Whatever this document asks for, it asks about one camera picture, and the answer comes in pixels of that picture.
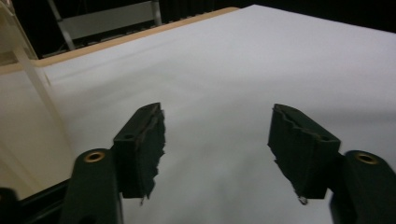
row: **white tabletop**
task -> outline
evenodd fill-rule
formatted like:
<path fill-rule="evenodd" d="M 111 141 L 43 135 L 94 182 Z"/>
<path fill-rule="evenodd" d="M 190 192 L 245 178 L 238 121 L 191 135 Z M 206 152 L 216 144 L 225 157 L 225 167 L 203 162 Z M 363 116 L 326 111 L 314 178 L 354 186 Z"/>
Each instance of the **white tabletop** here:
<path fill-rule="evenodd" d="M 331 193 L 300 205 L 274 163 L 275 103 L 396 168 L 395 34 L 253 6 L 45 70 L 77 154 L 162 103 L 160 175 L 126 223 L 332 223 Z"/>

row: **chair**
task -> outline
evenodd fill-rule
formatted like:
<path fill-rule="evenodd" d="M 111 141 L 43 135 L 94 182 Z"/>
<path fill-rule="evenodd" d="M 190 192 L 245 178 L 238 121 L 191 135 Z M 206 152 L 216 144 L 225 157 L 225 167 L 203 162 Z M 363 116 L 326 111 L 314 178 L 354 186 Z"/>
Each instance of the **chair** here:
<path fill-rule="evenodd" d="M 48 2 L 70 50 L 76 49 L 74 39 L 145 21 L 155 21 L 157 26 L 162 24 L 159 0 L 111 8 L 65 19 L 61 17 L 53 0 L 48 0 Z"/>

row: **screw hole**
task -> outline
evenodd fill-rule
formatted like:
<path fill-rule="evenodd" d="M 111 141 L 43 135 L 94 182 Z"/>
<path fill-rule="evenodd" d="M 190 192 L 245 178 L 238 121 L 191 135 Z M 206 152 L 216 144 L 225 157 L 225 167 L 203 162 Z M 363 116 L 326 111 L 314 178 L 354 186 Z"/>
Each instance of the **screw hole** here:
<path fill-rule="evenodd" d="M 95 162 L 95 161 L 101 160 L 104 157 L 105 157 L 105 153 L 100 152 L 100 151 L 95 151 L 95 152 L 92 152 L 92 153 L 88 154 L 85 157 L 84 161 L 85 162 Z"/>
<path fill-rule="evenodd" d="M 132 139 L 132 138 L 134 138 L 134 135 L 133 134 L 126 134 L 126 135 L 124 135 L 124 138 L 125 139 Z"/>
<path fill-rule="evenodd" d="M 356 155 L 356 158 L 359 161 L 362 161 L 362 162 L 367 163 L 367 164 L 374 165 L 374 164 L 378 163 L 378 160 L 376 158 L 374 158 L 373 156 L 370 156 L 369 154 L 365 154 L 365 153 L 358 153 Z"/>
<path fill-rule="evenodd" d="M 96 217 L 94 216 L 86 216 L 83 217 L 78 224 L 95 224 L 96 223 Z"/>

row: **black background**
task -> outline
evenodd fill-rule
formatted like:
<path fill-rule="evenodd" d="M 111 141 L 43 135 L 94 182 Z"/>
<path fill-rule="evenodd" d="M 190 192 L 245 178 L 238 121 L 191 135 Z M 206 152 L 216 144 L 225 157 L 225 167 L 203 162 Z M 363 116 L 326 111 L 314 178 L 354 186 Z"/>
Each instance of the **black background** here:
<path fill-rule="evenodd" d="M 144 1 L 55 0 L 63 18 L 138 2 Z M 39 58 L 67 49 L 47 0 L 14 0 L 13 4 Z M 396 1 L 391 0 L 160 0 L 164 23 L 224 7 L 253 4 L 396 33 Z"/>

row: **wooden table edge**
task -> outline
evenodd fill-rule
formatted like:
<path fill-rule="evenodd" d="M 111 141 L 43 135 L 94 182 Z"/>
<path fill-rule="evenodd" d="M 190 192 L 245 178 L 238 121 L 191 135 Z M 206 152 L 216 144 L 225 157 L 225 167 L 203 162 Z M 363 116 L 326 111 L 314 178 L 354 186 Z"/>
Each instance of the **wooden table edge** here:
<path fill-rule="evenodd" d="M 86 54 L 96 52 L 101 49 L 111 48 L 111 47 L 129 42 L 129 41 L 133 41 L 133 40 L 143 38 L 143 37 L 146 37 L 149 35 L 155 35 L 160 32 L 171 30 L 171 29 L 183 26 L 183 25 L 187 25 L 187 24 L 191 24 L 194 22 L 203 21 L 206 19 L 217 17 L 220 15 L 229 13 L 229 12 L 236 11 L 238 9 L 239 9 L 238 7 L 226 7 L 223 9 L 216 10 L 216 11 L 208 12 L 206 14 L 190 17 L 190 18 L 187 18 L 182 21 L 175 21 L 175 22 L 168 23 L 168 24 L 158 26 L 158 27 L 154 27 L 152 29 L 148 29 L 148 30 L 145 30 L 142 32 L 138 32 L 135 34 L 125 35 L 125 36 L 122 36 L 119 38 L 108 40 L 103 43 L 91 45 L 86 48 L 68 51 L 66 53 L 55 55 L 55 56 L 52 56 L 52 57 L 49 57 L 46 59 L 32 60 L 31 62 L 36 67 L 45 67 L 45 66 L 52 65 L 55 63 L 61 63 L 61 62 L 64 62 L 64 61 L 67 61 L 70 59 L 74 59 L 74 58 L 77 58 L 77 57 L 80 57 L 80 56 L 83 56 Z M 9 74 L 9 73 L 13 73 L 13 72 L 21 71 L 21 70 L 22 70 L 22 66 L 19 63 L 3 65 L 3 66 L 0 66 L 0 75 Z"/>

